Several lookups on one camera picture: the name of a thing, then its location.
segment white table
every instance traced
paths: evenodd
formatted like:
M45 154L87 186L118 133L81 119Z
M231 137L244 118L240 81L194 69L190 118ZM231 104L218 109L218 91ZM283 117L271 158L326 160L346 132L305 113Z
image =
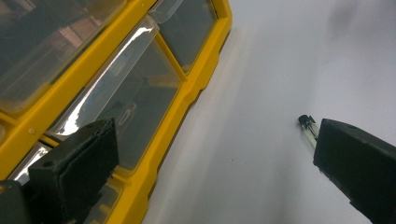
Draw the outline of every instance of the white table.
M396 2L230 0L233 28L159 172L145 224L371 223L297 118L396 146Z

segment storage bin organizer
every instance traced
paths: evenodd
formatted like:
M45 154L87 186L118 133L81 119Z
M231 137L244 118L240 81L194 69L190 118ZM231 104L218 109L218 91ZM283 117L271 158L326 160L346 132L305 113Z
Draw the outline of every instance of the storage bin organizer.
M148 13L185 73L189 73L217 16L210 0L158 1Z
M1 1L0 109L19 113L34 102L123 4Z
M219 60L227 0L8 0L0 14L0 178L25 183L71 133L115 118L120 165L85 223L140 223Z

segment yellow storage rack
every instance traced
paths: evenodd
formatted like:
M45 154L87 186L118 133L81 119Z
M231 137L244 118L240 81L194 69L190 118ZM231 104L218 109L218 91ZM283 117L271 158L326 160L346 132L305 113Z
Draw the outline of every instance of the yellow storage rack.
M91 223L140 223L146 214L149 194L166 150L190 104L211 78L219 61L219 52L231 29L232 12L228 1L206 1L213 6L216 21L191 66L183 65L173 47L169 45L167 37L161 33L161 29L155 35L155 42L180 79L178 91L137 166L129 173L121 167L116 169L107 185L111 188L111 193L117 197L110 199L109 205L98 204L97 209L106 215L99 218L100 220L94 218ZM114 57L115 49L136 25L146 17L155 17L155 8L161 2L163 1L127 1L89 46L36 101L19 113L12 114L0 110L0 179L15 177L11 175L12 172L30 149L33 146L43 147L37 146L38 141L47 146L57 146L57 141L45 135L47 129L81 90L90 85L107 60Z

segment yellow plastic edge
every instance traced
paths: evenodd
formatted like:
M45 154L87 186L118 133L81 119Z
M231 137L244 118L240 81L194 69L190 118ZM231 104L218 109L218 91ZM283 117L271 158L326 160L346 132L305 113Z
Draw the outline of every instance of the yellow plastic edge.
M123 11L90 44L59 80L26 113L15 127L7 130L0 146L0 179L5 179L23 159L32 145L61 114L67 104L106 62L117 45L146 15L156 0L127 2Z
M163 156L189 105L199 91L206 87L216 68L219 51L231 29L232 12L227 0L212 2L219 19L135 173L124 182L123 193L107 223L141 223L149 208L149 193L157 178Z

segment gray tabletop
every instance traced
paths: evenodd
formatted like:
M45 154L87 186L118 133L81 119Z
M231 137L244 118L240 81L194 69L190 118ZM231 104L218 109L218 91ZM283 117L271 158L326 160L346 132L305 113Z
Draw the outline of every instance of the gray tabletop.
M313 165L297 118L396 145L396 2L230 0L233 28L144 223L365 224Z

